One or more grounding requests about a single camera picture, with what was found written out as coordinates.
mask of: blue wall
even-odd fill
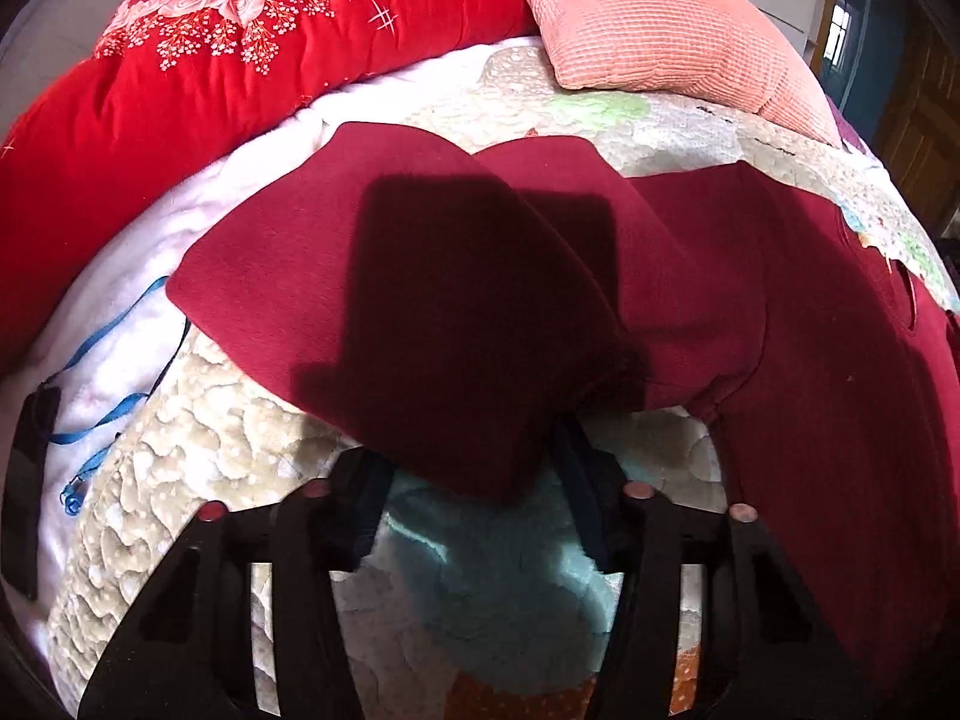
[[[844,89],[853,73],[857,41],[863,31],[863,16],[867,9],[867,0],[844,1],[856,11],[856,20],[848,35],[843,62],[838,70],[834,70],[824,60],[820,71],[820,82],[837,107],[840,107]],[[869,8],[863,50],[843,115],[861,138],[872,145],[904,52],[907,0],[870,0]]]

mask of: quilted mattress cover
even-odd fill
[[[479,73],[464,73],[395,119],[467,151],[525,135],[580,135],[623,175],[744,159],[835,202],[864,245],[903,261],[944,307],[957,305],[928,237],[869,153],[837,151],[701,100],[560,90],[536,40],[485,50]],[[335,103],[315,103],[325,133],[307,154],[328,140],[331,127],[358,118]],[[594,416],[584,427],[632,478],[678,503],[726,506],[707,430],[682,410]],[[69,543],[47,634],[56,688],[71,712],[137,591],[200,503],[274,503],[325,474],[349,445],[349,437],[265,391],[192,330],[158,391],[107,455]],[[619,589],[619,577],[602,576],[583,555],[559,482],[547,470],[510,509],[401,475],[371,557],[334,580],[367,717],[421,720],[492,712],[582,717]],[[254,567],[258,697],[278,712],[270,587],[269,567]],[[693,566],[685,569],[680,605],[676,709],[690,698],[699,640]]]

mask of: white fleece sheet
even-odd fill
[[[171,274],[184,252],[234,207],[299,167],[347,121],[400,122],[455,93],[480,76],[490,56],[510,46],[539,46],[539,38],[514,38],[426,60],[324,95],[259,138],[214,162],[168,191],[111,241],[70,287],[20,370],[0,382],[0,471],[13,443],[24,398],[59,370],[98,328],[133,304],[157,277]],[[95,424],[124,396],[148,391],[174,354],[184,315],[160,290],[142,303],[56,380],[62,389],[56,430]],[[93,431],[75,445],[47,452],[37,555],[40,597],[26,602],[5,584],[14,615],[42,655],[45,623],[61,584],[76,519],[59,494],[77,469],[130,421],[123,418]]]

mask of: folded fabric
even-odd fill
[[[459,493],[525,490],[558,410],[684,405],[878,688],[957,587],[950,317],[744,163],[627,180],[578,138],[469,156],[345,124],[167,293],[267,389]]]
[[[0,375],[165,191],[318,95],[536,30],[525,0],[126,0],[0,151]]]
[[[748,0],[528,0],[561,86],[666,90],[840,136],[803,58]]]

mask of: bed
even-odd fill
[[[753,114],[669,93],[560,88],[538,37],[425,60],[321,95],[167,191],[102,248],[56,306],[19,370],[0,383],[0,447],[19,404],[84,338],[176,269],[232,208],[323,148],[347,121],[435,132],[465,151],[522,137],[577,135],[621,175],[743,160],[837,205],[863,247],[923,280],[944,309],[960,300],[923,228],[856,137],[818,143]],[[8,592],[19,624],[76,713],[104,645],[176,534],[205,500],[232,511],[280,500],[323,475],[352,440],[248,378],[204,333],[181,346],[184,315],[162,290],[139,303],[80,365],[61,375],[59,425],[92,424],[128,392],[150,400],[81,442],[51,447],[40,519],[40,597]],[[682,409],[584,419],[594,445],[675,502],[727,505],[707,428]],[[61,490],[107,434],[119,432],[80,515]],[[473,533],[483,529],[484,539]],[[542,544],[531,552],[530,542]],[[613,622],[619,577],[582,554],[559,482],[539,476],[520,507],[467,504],[401,476],[373,555],[335,576],[347,654],[367,717],[529,713],[582,717]],[[258,701],[278,713],[270,571],[254,567]],[[674,709],[689,706],[700,635],[696,566],[683,575]],[[563,620],[554,625],[554,621]],[[543,637],[531,630],[547,631]],[[519,654],[504,661],[503,653]]]

